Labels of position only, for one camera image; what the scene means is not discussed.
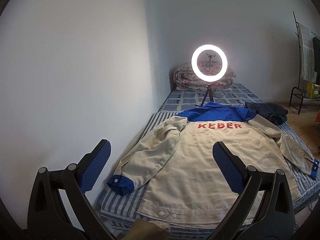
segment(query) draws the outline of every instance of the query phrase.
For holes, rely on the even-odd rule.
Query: textured blue pad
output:
[[[111,144],[106,140],[81,175],[80,190],[83,194],[86,191],[92,190],[110,154]]]
[[[213,145],[212,155],[228,182],[230,189],[240,195],[244,190],[244,179],[241,173],[218,143]]]

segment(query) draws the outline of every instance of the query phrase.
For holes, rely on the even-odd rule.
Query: blue cuff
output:
[[[121,196],[131,193],[134,190],[132,180],[121,175],[113,175],[107,184],[109,188]]]
[[[318,168],[319,168],[319,161],[315,159],[313,162],[313,166],[310,174],[311,179],[316,179]]]

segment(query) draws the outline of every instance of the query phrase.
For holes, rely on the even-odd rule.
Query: folded dark clothing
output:
[[[275,125],[281,125],[285,123],[287,118],[288,110],[282,106],[274,103],[245,103],[245,107],[261,115],[268,121]]]

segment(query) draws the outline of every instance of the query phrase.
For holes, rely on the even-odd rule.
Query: yellow box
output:
[[[311,82],[308,82],[307,85],[307,91],[308,93],[308,98],[310,99],[318,99],[319,97],[319,90],[320,90],[320,86],[313,84]]]

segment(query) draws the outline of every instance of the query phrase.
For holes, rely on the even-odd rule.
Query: illuminated ring light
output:
[[[216,53],[219,54],[221,60],[222,60],[222,68],[220,70],[220,72],[214,76],[207,76],[205,74],[202,74],[201,71],[198,68],[198,57],[200,55],[201,52],[205,51],[205,50],[213,50]],[[227,62],[227,58],[226,55],[223,53],[223,51],[221,49],[219,49],[217,46],[214,45],[202,45],[200,46],[198,49],[196,49],[196,51],[193,53],[192,58],[191,58],[191,66],[192,69],[194,71],[194,73],[196,74],[196,76],[204,81],[207,82],[214,82],[219,80],[220,78],[223,77],[223,75],[226,73],[227,71],[227,66],[228,66],[228,62]]]

